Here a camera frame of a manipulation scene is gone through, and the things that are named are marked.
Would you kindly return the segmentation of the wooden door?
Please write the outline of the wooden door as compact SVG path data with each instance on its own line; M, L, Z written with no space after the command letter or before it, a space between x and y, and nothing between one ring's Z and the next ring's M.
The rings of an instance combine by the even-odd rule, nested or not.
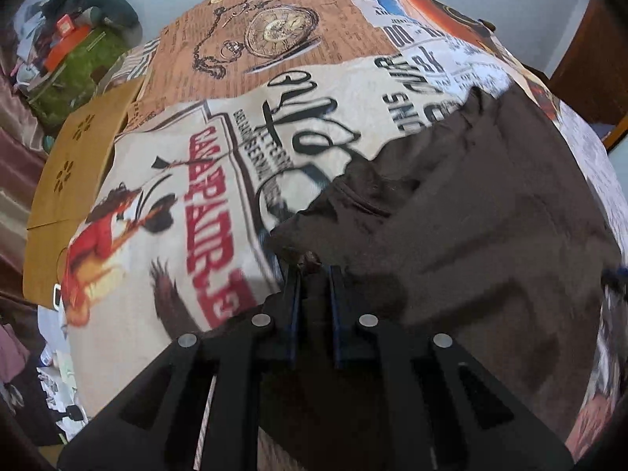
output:
M550 90L589 123L627 114L627 31L601 0L590 0Z

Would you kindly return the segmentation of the wooden lap desk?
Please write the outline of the wooden lap desk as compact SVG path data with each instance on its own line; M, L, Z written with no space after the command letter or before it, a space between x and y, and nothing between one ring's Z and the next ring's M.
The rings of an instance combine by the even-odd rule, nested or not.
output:
M65 120L37 184L27 224L22 293L36 305L52 305L70 238L93 206L113 141L144 79L121 84L81 106Z

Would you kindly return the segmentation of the brown t-shirt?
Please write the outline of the brown t-shirt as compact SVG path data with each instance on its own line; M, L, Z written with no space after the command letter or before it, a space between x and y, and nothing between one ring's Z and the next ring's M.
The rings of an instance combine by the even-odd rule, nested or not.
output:
M621 251L555 125L517 86L355 159L268 239L342 267L381 317L456 338L559 437Z

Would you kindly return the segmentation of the printed patchwork bedspread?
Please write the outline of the printed patchwork bedspread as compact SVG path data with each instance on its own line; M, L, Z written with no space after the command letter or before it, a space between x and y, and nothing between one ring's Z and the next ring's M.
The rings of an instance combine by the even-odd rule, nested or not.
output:
M94 416L169 342L283 283L270 233L355 159L517 86L555 125L627 261L627 202L601 141L479 22L434 0L208 0L165 28L146 93L67 251L62 296ZM619 402L622 315L602 287L593 367L565 441Z

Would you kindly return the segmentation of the pink striped curtain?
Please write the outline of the pink striped curtain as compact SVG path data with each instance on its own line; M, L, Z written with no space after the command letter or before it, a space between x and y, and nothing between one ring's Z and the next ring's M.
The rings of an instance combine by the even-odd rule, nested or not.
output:
M1 78L1 292L22 296L27 223L47 157L38 120Z

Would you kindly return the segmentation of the grey plush pillow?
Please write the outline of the grey plush pillow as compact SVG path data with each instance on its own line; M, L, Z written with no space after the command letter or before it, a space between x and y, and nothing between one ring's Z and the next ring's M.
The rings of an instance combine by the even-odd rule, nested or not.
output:
M127 0L78 0L80 9L96 10L94 24L103 24L117 31L129 47L142 41L142 25L134 7Z

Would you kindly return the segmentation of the orange box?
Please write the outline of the orange box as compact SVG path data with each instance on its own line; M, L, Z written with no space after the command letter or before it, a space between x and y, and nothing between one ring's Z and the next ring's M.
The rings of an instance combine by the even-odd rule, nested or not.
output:
M57 66L61 64L64 58L91 34L91 26L89 24L79 26L79 24L75 24L68 14L61 17L55 26L60 39L50 48L49 54L44 61L44 67L49 72L57 69Z

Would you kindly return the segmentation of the green storage box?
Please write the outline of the green storage box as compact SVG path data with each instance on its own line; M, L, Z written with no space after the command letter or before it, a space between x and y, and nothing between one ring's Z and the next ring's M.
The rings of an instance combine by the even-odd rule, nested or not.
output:
M27 96L28 105L49 132L93 97L97 84L127 51L124 40L109 28L91 30L47 73Z

